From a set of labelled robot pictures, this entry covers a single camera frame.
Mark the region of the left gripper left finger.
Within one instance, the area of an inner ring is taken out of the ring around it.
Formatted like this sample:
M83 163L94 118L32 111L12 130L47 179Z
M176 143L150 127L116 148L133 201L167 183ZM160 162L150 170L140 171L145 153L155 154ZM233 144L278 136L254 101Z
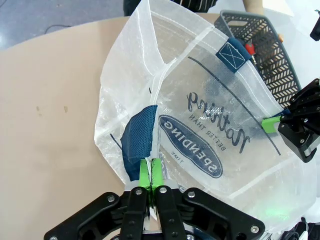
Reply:
M44 234L45 240L103 240L120 229L119 239L140 240L149 201L149 170L140 161L139 179L121 196L105 192Z

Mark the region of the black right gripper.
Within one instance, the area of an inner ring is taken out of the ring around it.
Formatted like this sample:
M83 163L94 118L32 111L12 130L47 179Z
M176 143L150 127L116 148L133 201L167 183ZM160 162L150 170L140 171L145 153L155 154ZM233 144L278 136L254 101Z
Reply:
M290 100L289 109L265 118L261 126L266 133L275 133L275 124L284 143L304 162L314 157L320 145L320 122L308 119L320 113L320 79L311 81Z

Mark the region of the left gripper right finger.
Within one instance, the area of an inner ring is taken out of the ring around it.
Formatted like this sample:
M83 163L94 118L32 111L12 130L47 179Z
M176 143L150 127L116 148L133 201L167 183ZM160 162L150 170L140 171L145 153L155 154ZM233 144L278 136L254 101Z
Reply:
M165 179L162 161L151 161L151 190L165 240L258 240L265 224L203 190L181 191Z

